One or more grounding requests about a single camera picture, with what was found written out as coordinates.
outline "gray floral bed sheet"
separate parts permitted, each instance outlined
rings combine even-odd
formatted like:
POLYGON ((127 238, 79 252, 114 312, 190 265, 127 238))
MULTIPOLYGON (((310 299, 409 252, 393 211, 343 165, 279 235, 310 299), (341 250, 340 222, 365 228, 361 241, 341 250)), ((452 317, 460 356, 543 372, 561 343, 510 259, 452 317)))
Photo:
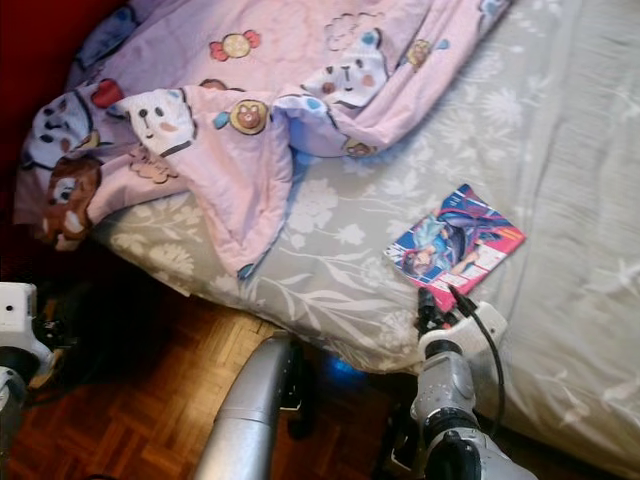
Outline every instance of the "gray floral bed sheet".
MULTIPOLYGON (((382 251, 468 182, 528 235, 474 292, 510 321, 506 423, 640 478, 639 24, 634 0, 517 2, 401 144, 362 160, 298 155, 286 225, 244 283, 223 273, 188 193, 112 215, 95 235, 179 291, 358 368, 407 370, 416 292, 382 251)), ((485 363, 480 410, 492 415, 485 363)))

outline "manga magazine cover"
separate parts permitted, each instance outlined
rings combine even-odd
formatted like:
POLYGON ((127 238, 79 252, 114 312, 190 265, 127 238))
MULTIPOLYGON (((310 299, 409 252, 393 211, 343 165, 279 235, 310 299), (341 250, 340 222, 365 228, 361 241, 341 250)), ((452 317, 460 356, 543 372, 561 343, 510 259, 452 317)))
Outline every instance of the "manga magazine cover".
POLYGON ((525 239, 499 212, 462 185, 439 210, 405 232, 385 255, 447 311, 455 300, 448 284, 467 294, 525 239))

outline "black cable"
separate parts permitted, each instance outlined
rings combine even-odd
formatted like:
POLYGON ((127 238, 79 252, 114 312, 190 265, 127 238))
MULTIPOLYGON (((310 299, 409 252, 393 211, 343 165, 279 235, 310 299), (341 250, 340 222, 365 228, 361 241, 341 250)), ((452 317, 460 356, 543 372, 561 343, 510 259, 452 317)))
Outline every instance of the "black cable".
POLYGON ((498 428, 502 423, 502 418, 504 417, 504 403, 505 403, 505 389, 504 389, 504 371, 502 370, 502 360, 500 360, 500 353, 498 352, 498 347, 496 347, 493 338, 491 338, 491 334, 487 331, 487 328, 480 320, 480 317, 476 315, 474 311, 469 312, 471 317, 475 320, 476 325, 484 335, 484 338, 487 339, 487 343, 489 344, 489 348, 491 349, 491 354, 493 355, 493 361, 496 364, 496 371, 498 372, 498 413, 496 414, 495 419, 493 420, 493 425, 491 426, 491 431, 489 432, 489 437, 492 439, 495 438, 496 433, 498 432, 498 428))

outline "bed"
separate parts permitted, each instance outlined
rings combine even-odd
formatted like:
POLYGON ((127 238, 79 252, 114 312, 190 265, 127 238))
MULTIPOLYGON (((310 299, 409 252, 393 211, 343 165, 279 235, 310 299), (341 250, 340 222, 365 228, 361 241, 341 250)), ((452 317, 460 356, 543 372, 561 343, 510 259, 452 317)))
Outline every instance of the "bed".
MULTIPOLYGON (((357 368, 411 370, 416 292, 382 252, 467 182, 528 235, 473 293, 510 322, 506 424, 640 478, 639 20, 631 0, 517 2, 401 143, 296 156, 285 226, 247 280, 222 267, 190 193, 112 214, 93 237, 357 368)), ((490 416, 494 379, 476 373, 490 416)))

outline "bed sheet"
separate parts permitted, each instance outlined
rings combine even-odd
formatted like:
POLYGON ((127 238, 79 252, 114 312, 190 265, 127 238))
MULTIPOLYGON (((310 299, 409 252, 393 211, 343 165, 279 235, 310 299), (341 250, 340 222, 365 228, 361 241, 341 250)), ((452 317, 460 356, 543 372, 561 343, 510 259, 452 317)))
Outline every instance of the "bed sheet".
MULTIPOLYGON (((174 288, 358 368, 406 370, 416 292, 382 251, 467 182, 529 237, 473 294, 510 322, 507 425, 640 478, 639 22, 633 0, 517 2, 401 144, 361 160, 298 155, 284 230, 243 283, 190 194, 119 212, 94 235, 174 288)), ((475 373, 492 415, 489 366, 475 373)))

